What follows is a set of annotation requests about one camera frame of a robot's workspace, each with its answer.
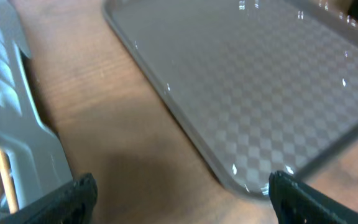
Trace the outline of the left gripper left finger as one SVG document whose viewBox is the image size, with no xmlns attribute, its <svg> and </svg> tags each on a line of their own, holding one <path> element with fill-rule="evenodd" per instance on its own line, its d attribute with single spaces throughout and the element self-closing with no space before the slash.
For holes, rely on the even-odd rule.
<svg viewBox="0 0 358 224">
<path fill-rule="evenodd" d="M 97 198 L 96 181 L 86 173 L 0 219 L 0 224 L 90 223 Z"/>
</svg>

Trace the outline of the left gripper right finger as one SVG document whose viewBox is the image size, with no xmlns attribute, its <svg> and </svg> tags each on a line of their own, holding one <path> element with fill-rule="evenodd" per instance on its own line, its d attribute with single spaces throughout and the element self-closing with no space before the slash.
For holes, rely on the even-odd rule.
<svg viewBox="0 0 358 224">
<path fill-rule="evenodd" d="M 358 212 L 283 171 L 272 172 L 268 180 L 279 224 L 358 224 Z"/>
</svg>

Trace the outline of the dark brown serving tray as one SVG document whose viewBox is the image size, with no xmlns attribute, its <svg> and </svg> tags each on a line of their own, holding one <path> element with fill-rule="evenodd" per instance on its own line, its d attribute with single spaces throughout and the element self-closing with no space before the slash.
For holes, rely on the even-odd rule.
<svg viewBox="0 0 358 224">
<path fill-rule="evenodd" d="M 233 192 L 306 179 L 358 140 L 358 18 L 336 1 L 104 1 L 101 12 Z"/>
</svg>

